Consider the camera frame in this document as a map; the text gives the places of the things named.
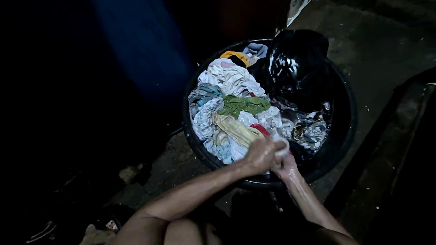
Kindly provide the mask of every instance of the black plastic basin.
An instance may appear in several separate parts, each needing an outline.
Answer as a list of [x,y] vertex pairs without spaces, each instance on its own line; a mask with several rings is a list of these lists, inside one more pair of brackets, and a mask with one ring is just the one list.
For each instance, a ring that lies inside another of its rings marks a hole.
[[[213,60],[219,58],[225,51],[231,50],[242,52],[243,49],[251,42],[269,45],[271,41],[272,39],[243,41],[223,48],[198,67],[194,76],[187,85],[182,109],[185,136],[195,154],[206,166],[212,170],[225,167],[226,165],[218,160],[217,157],[210,154],[206,148],[204,148],[203,143],[199,140],[197,135],[195,135],[189,116],[189,104],[187,100],[188,95],[194,88],[197,87],[198,76],[209,66]],[[350,148],[351,142],[353,141],[357,124],[357,109],[353,93],[348,87],[344,75],[336,67],[336,65],[328,59],[326,59],[326,62],[337,74],[337,79],[334,79],[333,84],[334,93],[331,95],[331,101],[333,101],[333,104],[330,105],[333,110],[331,128],[329,134],[327,135],[326,141],[321,146],[319,151],[312,159],[306,161],[303,167],[299,167],[301,174],[308,183],[321,178],[323,175],[332,170],[339,163],[339,161],[342,160]],[[238,185],[241,188],[250,190],[284,187],[283,182],[274,174],[253,176],[239,182]]]

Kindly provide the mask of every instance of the hand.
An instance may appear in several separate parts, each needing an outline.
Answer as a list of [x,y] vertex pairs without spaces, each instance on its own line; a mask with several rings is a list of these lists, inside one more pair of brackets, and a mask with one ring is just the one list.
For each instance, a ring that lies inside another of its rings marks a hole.
[[273,142],[269,137],[258,139],[250,145],[242,165],[248,171],[248,175],[261,174],[280,164],[282,159],[277,159],[274,153],[285,147],[283,141]]
[[297,168],[297,163],[293,155],[287,156],[281,164],[275,166],[272,171],[282,180],[285,181],[288,178],[295,179],[301,176]]

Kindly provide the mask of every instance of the leg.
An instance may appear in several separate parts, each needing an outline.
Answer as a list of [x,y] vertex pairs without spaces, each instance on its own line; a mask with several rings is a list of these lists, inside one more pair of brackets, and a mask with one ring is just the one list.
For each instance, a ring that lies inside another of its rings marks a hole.
[[220,245],[221,240],[214,234],[214,226],[205,224],[204,235],[200,227],[190,219],[171,222],[165,233],[164,245]]
[[189,219],[179,219],[168,225],[163,244],[203,245],[203,238],[196,223]]

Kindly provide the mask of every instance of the person's knee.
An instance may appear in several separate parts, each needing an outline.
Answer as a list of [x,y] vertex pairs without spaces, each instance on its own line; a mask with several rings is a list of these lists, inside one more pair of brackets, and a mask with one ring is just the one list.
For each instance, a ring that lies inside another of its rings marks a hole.
[[192,221],[192,220],[190,220],[188,218],[181,218],[181,219],[177,219],[177,220],[171,221],[171,223],[169,223],[169,225],[167,227],[167,231],[169,229],[180,229],[180,228],[183,228],[184,230],[185,229],[187,229],[187,230],[193,230],[193,229],[194,230],[198,230],[198,226],[197,226],[197,224],[194,221]]
[[172,221],[168,225],[164,244],[200,245],[203,244],[203,242],[197,224],[190,219],[183,218]]

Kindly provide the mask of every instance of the laundry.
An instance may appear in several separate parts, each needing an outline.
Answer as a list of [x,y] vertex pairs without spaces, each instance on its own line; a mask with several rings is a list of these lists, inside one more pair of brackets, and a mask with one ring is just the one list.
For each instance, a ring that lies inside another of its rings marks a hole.
[[264,137],[285,142],[277,156],[291,149],[300,164],[328,137],[334,72],[325,62],[327,38],[308,30],[282,31],[265,43],[223,53],[188,96],[195,134],[224,164],[243,158],[250,144]]
[[208,152],[214,156],[217,156],[217,146],[212,139],[208,139],[203,142],[203,146]]
[[188,96],[189,111],[191,120],[198,113],[199,107],[207,103],[209,100],[221,97],[223,94],[221,88],[210,83],[202,83]]
[[223,144],[225,141],[227,141],[227,134],[226,134],[225,132],[219,132],[219,133],[217,134],[217,137],[216,137],[216,140],[215,140],[216,145],[217,145],[217,146],[220,146],[220,145]]
[[235,120],[232,116],[223,116],[214,112],[213,123],[226,132],[233,140],[241,146],[249,147],[251,142],[258,138],[264,138],[263,134],[255,128],[245,127],[244,124]]
[[231,56],[236,56],[238,59],[240,59],[245,64],[245,68],[249,67],[247,57],[245,56],[244,53],[239,53],[239,52],[234,52],[234,51],[226,51],[220,56],[220,58],[229,58]]
[[229,64],[233,64],[233,62],[230,59],[226,59],[226,58],[215,59],[214,61],[212,61],[209,64],[208,68],[198,76],[197,86],[205,82],[205,83],[217,85],[218,87],[221,88],[222,84],[221,85],[219,84],[217,77],[220,75],[222,76],[224,67],[228,68]]
[[295,123],[289,119],[282,118],[282,126],[277,129],[277,132],[285,139],[292,140],[292,131],[294,130]]
[[247,47],[242,51],[244,54],[255,55],[259,58],[265,58],[266,53],[268,51],[268,47],[263,44],[250,43]]
[[267,100],[257,97],[238,98],[235,95],[227,95],[223,99],[224,108],[218,112],[220,115],[239,117],[241,111],[256,115],[271,107]]
[[231,156],[233,161],[240,160],[247,155],[248,148],[245,146],[241,146],[236,141],[234,141],[230,136],[228,137],[228,142],[230,143],[231,148]]
[[203,141],[213,137],[215,126],[212,124],[212,114],[224,107],[224,100],[221,97],[213,98],[199,108],[192,120],[192,128],[198,138]]
[[283,148],[283,149],[281,149],[281,150],[276,152],[276,154],[275,154],[276,157],[287,157],[290,154],[288,140],[283,138],[283,137],[281,137],[276,129],[272,129],[271,130],[271,139],[274,142],[283,141],[286,144],[285,148]]
[[315,31],[281,31],[267,51],[264,88],[270,96],[304,112],[320,111],[334,80],[326,62],[328,46],[328,38]]
[[251,113],[244,111],[239,113],[238,122],[244,124],[246,127],[250,127],[252,124],[259,123]]
[[280,110],[275,106],[269,107],[268,110],[257,114],[255,117],[259,120],[259,124],[268,131],[273,128],[280,128],[282,126]]
[[264,136],[269,136],[269,132],[260,124],[258,123],[254,123],[252,125],[250,125],[250,128],[255,128],[257,130],[259,130]]
[[232,147],[228,140],[216,147],[216,155],[224,164],[232,163]]
[[237,65],[223,68],[222,65],[229,63],[232,61],[227,58],[214,60],[208,69],[198,76],[197,85],[200,86],[204,82],[217,85],[224,95],[234,94],[237,97],[246,97],[252,92],[257,97],[266,97],[265,90],[247,69]]
[[[316,153],[324,143],[327,132],[328,127],[321,112],[312,112],[300,114],[299,122],[291,134],[292,140]],[[287,133],[282,135],[290,139]]]

